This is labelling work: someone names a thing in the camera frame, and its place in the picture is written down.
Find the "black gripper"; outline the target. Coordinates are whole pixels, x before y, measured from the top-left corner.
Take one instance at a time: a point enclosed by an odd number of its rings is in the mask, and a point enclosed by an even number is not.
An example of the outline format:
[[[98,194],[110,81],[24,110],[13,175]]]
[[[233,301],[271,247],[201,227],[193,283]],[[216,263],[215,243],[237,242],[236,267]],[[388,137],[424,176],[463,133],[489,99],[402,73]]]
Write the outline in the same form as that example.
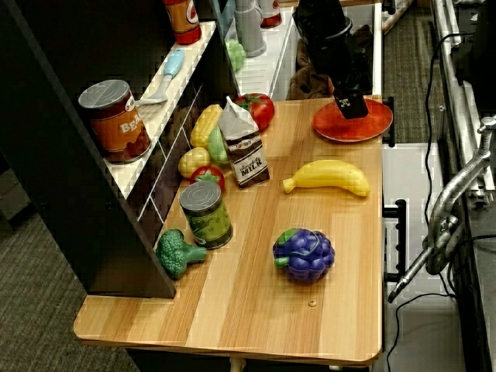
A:
[[[345,119],[361,119],[369,111],[364,99],[367,93],[367,73],[362,71],[332,72],[330,91]]]

